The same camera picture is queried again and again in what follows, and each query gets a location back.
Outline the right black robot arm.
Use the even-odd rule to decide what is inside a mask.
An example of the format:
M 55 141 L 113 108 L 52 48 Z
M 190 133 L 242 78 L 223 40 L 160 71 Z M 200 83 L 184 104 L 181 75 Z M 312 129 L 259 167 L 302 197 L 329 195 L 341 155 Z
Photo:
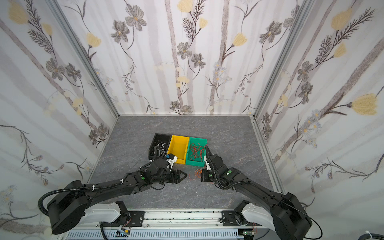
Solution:
M 309 240 L 307 233 L 317 222 L 311 218 L 298 198 L 269 190 L 252 181 L 236 168 L 228 168 L 223 159 L 212 154 L 205 146 L 207 168 L 202 170 L 201 181 L 213 182 L 221 190 L 234 189 L 259 203 L 272 217 L 274 231 L 282 240 Z

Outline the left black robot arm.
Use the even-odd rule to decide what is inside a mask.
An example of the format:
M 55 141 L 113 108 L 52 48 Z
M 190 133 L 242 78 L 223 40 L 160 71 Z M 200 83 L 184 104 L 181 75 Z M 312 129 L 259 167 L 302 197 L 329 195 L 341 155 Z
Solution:
M 125 195 L 134 195 L 149 189 L 153 184 L 179 184 L 188 174 L 173 169 L 174 155 L 156 157 L 139 170 L 122 178 L 98 183 L 82 184 L 73 181 L 65 188 L 50 191 L 38 200 L 38 208 L 50 219 L 52 233 L 59 235 L 76 227 L 86 216 L 86 210 L 103 201 Z

